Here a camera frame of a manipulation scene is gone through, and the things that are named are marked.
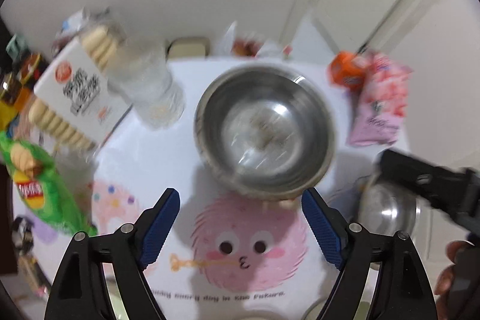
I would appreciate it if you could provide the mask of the right hand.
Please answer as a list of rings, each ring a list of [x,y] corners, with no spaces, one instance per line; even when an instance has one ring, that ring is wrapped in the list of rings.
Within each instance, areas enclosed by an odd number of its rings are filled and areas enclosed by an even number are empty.
[[[437,296],[436,308],[439,320],[448,320],[446,300],[455,277],[456,255],[469,248],[472,248],[472,244],[467,241],[452,241],[446,247],[446,256],[451,264],[439,274],[433,290]]]

